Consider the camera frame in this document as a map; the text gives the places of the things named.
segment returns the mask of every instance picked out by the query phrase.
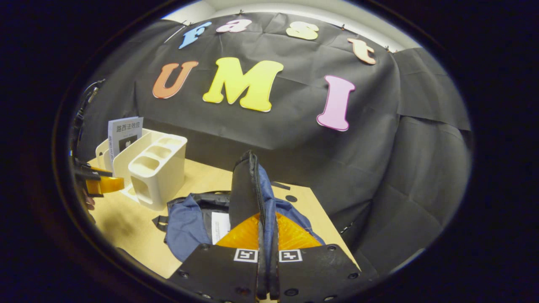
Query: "book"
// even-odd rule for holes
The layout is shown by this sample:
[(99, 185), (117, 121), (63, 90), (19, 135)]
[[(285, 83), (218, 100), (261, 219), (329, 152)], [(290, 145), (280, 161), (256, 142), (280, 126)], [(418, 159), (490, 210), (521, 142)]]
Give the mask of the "book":
[(108, 122), (108, 149), (110, 153), (110, 167), (113, 161), (124, 149), (142, 137), (143, 118), (131, 117)]

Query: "wooden table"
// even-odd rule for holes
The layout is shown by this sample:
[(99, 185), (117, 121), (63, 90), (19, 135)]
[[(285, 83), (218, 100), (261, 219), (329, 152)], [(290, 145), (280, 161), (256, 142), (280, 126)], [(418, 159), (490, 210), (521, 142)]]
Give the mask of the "wooden table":
[[(96, 167), (97, 160), (93, 159), (89, 164)], [(187, 159), (184, 169), (185, 182), (175, 197), (185, 197), (192, 192), (231, 189), (231, 171)], [(292, 205), (310, 220), (314, 232), (326, 244), (339, 245), (357, 266), (357, 262), (311, 189), (286, 185), (291, 189), (273, 187), (275, 197), (280, 199), (285, 199), (287, 195), (296, 197), (298, 201)], [(158, 230), (151, 221), (158, 215), (167, 216), (166, 208), (162, 211), (150, 210), (119, 191), (94, 199), (95, 210), (90, 211), (90, 214), (96, 221), (96, 227), (112, 245), (124, 249), (144, 266), (164, 278), (169, 278), (182, 264), (163, 242), (165, 233)]]

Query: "black cloth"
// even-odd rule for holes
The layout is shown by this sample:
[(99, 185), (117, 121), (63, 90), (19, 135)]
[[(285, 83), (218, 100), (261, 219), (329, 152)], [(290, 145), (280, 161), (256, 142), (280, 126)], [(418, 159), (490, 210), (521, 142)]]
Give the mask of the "black cloth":
[[(233, 19), (250, 19), (243, 32), (217, 33)], [(181, 24), (160, 20), (141, 31), (100, 66), (89, 83), (106, 78), (88, 105), (79, 144), (83, 160), (107, 138), (107, 121), (144, 117), (144, 127), (188, 138), (186, 158), (232, 170), (251, 149), (269, 177), (310, 187), (360, 266), (385, 274), (424, 248), (451, 219), (464, 192), (471, 159), (471, 128), (451, 78), (424, 49), (389, 53), (338, 26), (283, 13), (244, 13), (210, 19), (198, 39), (182, 48)], [(318, 26), (315, 40), (290, 37), (293, 21)], [(348, 38), (374, 49), (368, 65)], [(216, 60), (235, 57), (244, 73), (262, 60), (284, 65), (268, 113), (239, 99), (202, 100)], [(165, 64), (198, 61), (181, 90), (157, 99), (153, 85)], [(167, 86), (176, 79), (174, 70)], [(352, 82), (347, 120), (338, 132), (316, 122), (326, 104), (325, 75)]]

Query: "white plastic holder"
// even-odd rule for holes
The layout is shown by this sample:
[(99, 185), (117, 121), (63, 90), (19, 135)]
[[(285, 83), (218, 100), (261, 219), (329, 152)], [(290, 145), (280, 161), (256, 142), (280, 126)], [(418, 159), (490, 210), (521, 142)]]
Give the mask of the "white plastic holder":
[(141, 205), (161, 211), (184, 182), (187, 138), (164, 134), (129, 163), (131, 183)]

